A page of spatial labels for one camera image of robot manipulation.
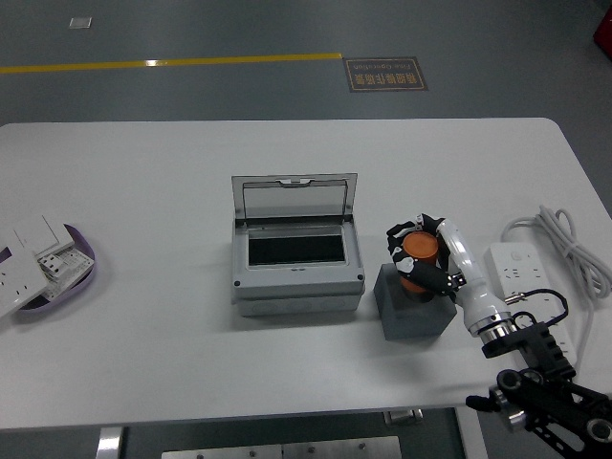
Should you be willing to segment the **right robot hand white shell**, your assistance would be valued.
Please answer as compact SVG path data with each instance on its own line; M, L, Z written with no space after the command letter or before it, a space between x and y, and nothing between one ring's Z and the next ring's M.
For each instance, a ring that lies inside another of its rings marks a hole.
M408 237L423 232L434 237L441 251L428 263L404 246ZM425 213L386 232L387 249L399 276L429 292L448 296L463 309L470 334L487 344L516 330L507 304L489 288L464 236L448 218Z

